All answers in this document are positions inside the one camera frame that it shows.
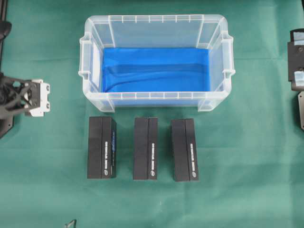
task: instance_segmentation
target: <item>black box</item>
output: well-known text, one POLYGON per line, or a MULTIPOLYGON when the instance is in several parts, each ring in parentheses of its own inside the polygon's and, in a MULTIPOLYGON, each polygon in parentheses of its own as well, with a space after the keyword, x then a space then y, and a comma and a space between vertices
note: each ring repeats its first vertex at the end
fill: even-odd
POLYGON ((134 123, 133 180, 157 179, 157 118, 139 117, 134 123))
POLYGON ((87 178, 116 176, 116 122, 108 116, 89 118, 87 178))
POLYGON ((198 181, 198 163, 193 119, 171 121, 175 181, 198 181))

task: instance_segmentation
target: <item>blue fabric lining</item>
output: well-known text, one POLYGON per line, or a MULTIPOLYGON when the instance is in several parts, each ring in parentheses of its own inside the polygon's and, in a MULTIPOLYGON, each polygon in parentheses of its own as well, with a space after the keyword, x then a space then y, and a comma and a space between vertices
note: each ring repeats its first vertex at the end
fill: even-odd
POLYGON ((209 51, 105 48, 102 92, 210 91, 209 51))

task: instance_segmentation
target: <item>green tablecloth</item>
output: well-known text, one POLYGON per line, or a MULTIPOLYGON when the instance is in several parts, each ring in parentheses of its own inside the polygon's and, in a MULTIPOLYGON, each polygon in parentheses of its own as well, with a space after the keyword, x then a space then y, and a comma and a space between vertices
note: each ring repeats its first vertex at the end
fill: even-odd
POLYGON ((289 31, 300 0, 9 0, 2 71, 51 84, 51 112, 23 115, 0 140, 0 227, 303 227, 304 132, 287 81, 289 31), (221 14, 234 37, 232 92, 214 111, 125 108, 117 178, 86 178, 88 117, 79 38, 91 15, 221 14), (135 182, 133 122, 159 118, 158 180, 135 182), (170 120, 194 118, 200 182, 175 183, 170 120))

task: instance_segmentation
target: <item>black metal bracket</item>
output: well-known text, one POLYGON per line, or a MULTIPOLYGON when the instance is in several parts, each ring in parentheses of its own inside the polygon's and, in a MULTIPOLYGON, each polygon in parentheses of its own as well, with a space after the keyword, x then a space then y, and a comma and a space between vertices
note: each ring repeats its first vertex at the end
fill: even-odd
POLYGON ((0 119, 40 107, 40 83, 0 73, 0 119))
POLYGON ((298 94, 301 128, 304 130, 304 28, 290 31, 288 50, 288 81, 298 94))

